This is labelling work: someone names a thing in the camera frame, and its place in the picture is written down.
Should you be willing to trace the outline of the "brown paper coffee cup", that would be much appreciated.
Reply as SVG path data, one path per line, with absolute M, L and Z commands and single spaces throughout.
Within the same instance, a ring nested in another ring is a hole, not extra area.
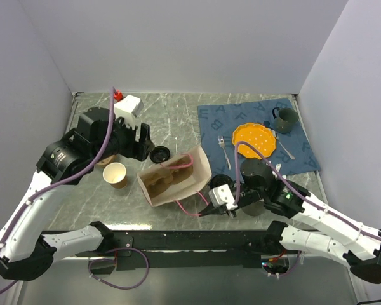
M 103 179 L 115 189 L 122 189 L 128 183 L 127 169 L 121 163 L 111 163 L 103 170 Z

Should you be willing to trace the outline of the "pink cream paper gift bag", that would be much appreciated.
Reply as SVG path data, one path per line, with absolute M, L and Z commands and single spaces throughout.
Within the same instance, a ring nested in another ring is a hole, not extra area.
M 137 173 L 143 195 L 153 208 L 198 194 L 211 178 L 208 157 L 201 146 Z

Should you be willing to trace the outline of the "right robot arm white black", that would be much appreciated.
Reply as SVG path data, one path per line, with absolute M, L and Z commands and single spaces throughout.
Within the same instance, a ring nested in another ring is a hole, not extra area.
M 273 214 L 312 228 L 305 231 L 273 221 L 264 245 L 326 257 L 350 269 L 358 278 L 381 283 L 381 229 L 366 226 L 321 201 L 306 188 L 278 177 L 262 160 L 247 159 L 238 171 L 243 183 L 220 181 L 209 191 L 211 202 L 200 216 L 231 215 L 253 203 Z

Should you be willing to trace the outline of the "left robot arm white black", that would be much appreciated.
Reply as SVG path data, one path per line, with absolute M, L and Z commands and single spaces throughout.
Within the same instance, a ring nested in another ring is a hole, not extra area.
M 81 114 L 76 127 L 45 149 L 27 192 L 0 230 L 1 277 L 31 281 L 66 257 L 83 252 L 107 255 L 114 234 L 100 221 L 59 235 L 43 234 L 44 227 L 97 162 L 117 154 L 144 161 L 153 148 L 146 123 L 131 128 L 128 115 L 101 107 Z

